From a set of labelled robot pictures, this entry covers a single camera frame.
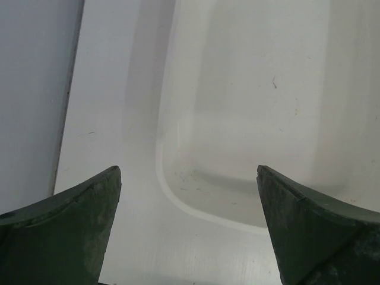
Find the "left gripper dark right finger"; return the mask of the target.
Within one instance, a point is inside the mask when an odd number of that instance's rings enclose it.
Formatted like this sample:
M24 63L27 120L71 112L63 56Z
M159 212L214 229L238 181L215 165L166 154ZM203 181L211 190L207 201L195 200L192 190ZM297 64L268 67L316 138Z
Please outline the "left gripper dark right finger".
M379 284L379 213L268 166L257 184L282 284Z

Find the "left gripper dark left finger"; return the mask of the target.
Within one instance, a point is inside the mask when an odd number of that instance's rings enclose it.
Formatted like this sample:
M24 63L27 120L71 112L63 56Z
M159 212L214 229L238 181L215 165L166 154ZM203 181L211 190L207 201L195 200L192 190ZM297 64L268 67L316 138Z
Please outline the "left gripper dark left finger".
M1 284L98 284L120 195L111 166L1 214Z

